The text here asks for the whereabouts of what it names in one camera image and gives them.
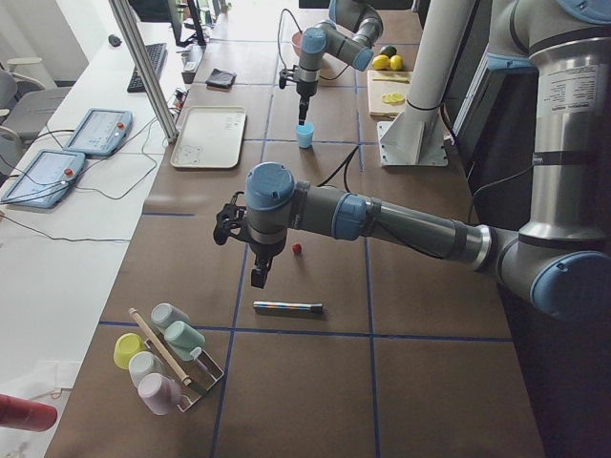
keyboard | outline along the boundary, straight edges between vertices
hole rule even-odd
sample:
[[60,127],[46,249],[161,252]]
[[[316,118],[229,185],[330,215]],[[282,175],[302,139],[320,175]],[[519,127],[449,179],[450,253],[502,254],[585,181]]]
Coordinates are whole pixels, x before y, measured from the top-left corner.
[[[146,45],[146,52],[149,54],[149,60],[151,64],[153,64],[153,70],[155,71],[155,75],[157,78],[161,75],[161,71],[163,70],[163,64],[165,64],[165,57],[168,54],[168,51],[165,49],[165,43],[156,43],[154,45]],[[134,68],[134,72],[132,73],[132,78],[130,79],[130,84],[127,86],[128,93],[143,93],[144,92],[144,83],[142,82],[142,78],[140,77],[136,68]]]

pen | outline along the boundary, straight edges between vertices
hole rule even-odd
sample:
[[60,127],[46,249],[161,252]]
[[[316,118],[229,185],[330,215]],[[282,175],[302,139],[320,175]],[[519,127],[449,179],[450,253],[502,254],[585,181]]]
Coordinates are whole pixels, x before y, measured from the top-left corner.
[[265,302],[254,301],[252,306],[255,311],[260,310],[300,310],[311,313],[323,313],[321,303],[289,303],[289,302]]

white tray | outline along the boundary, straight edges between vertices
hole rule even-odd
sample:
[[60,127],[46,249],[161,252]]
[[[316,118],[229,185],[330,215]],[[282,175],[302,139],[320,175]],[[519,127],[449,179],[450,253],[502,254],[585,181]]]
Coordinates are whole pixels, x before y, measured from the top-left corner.
[[177,168],[231,169],[240,161],[245,107],[191,107],[170,163]]

cutting board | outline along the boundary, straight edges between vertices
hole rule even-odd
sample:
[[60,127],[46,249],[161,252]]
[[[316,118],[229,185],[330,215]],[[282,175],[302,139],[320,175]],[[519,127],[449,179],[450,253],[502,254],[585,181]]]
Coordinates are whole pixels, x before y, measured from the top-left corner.
[[367,71],[367,97],[369,101],[369,115],[372,116],[397,116],[403,112],[405,102],[389,104],[382,101],[382,95],[400,93],[407,98],[410,83],[398,81],[379,81],[376,78],[408,78],[411,80],[412,72],[391,72],[377,70]]

red can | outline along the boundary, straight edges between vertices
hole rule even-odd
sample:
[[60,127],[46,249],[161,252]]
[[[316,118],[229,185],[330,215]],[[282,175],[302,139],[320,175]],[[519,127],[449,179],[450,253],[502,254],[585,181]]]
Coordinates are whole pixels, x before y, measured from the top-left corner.
[[0,394],[0,427],[46,431],[57,421],[53,406]]

